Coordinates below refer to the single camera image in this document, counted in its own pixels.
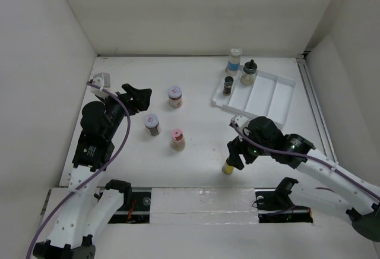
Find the white tray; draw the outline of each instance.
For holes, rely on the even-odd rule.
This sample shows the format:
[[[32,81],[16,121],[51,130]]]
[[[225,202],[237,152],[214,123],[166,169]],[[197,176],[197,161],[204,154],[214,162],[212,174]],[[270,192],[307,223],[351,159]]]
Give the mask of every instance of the white tray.
[[[258,70],[253,86],[244,86],[240,82],[241,74],[240,67],[237,76],[233,77],[231,95],[227,97],[222,94],[224,78],[227,76],[223,74],[215,90],[212,104],[248,118],[266,116],[281,129],[286,123],[296,87],[295,80]]]

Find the pink bottle cap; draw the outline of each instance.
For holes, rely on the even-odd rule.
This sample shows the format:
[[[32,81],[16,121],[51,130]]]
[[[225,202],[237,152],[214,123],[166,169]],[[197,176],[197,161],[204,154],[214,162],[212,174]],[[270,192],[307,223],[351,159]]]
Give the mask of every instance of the pink bottle cap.
[[[183,131],[179,128],[172,131],[172,140],[174,142],[181,142],[183,139]]]

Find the robotic arm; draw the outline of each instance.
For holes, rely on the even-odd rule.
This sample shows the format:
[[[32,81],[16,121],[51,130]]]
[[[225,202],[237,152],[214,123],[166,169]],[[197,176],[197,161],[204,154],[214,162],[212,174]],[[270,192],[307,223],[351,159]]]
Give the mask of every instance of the robotic arm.
[[[244,168],[258,156],[271,156],[275,161],[305,173],[328,187],[329,191],[305,188],[296,179],[284,178],[270,198],[261,199],[287,209],[291,206],[321,208],[347,222],[365,238],[380,242],[380,187],[356,177],[297,134],[283,135],[274,122],[264,116],[249,120],[232,118],[231,126],[239,134],[228,143],[228,167]]]
[[[108,88],[109,74],[95,75],[92,84]],[[115,211],[131,203],[131,184],[113,179],[91,210],[91,202],[102,176],[102,173],[96,176],[95,173],[105,169],[104,166],[110,161],[115,148],[112,138],[126,116],[125,109],[129,115],[135,115],[147,110],[150,104],[151,89],[137,90],[129,84],[122,85],[122,88],[126,93],[116,93],[115,99],[120,100],[125,108],[103,91],[91,88],[100,102],[90,102],[83,107],[80,122],[83,130],[72,161],[69,199],[62,206],[47,240],[34,246],[33,255],[38,259],[94,258],[94,243],[100,232]],[[78,188],[92,176],[92,181]]]

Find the blue label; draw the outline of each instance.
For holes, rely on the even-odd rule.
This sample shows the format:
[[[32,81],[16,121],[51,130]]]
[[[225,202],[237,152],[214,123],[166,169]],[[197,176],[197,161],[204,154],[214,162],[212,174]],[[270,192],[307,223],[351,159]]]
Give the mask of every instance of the blue label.
[[[232,64],[230,61],[228,61],[227,68],[230,71],[237,71],[240,67],[240,64]]]

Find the yellow object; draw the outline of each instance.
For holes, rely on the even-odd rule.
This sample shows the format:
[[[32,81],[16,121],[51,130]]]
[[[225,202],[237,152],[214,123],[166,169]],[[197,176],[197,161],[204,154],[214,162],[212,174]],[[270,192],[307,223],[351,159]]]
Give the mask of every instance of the yellow object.
[[[230,174],[232,174],[232,172],[233,172],[233,166],[229,166],[229,165],[227,164],[227,162],[226,162],[226,163],[224,163],[224,165],[223,165],[223,167],[221,168],[221,170],[222,170],[225,174],[230,175]]]

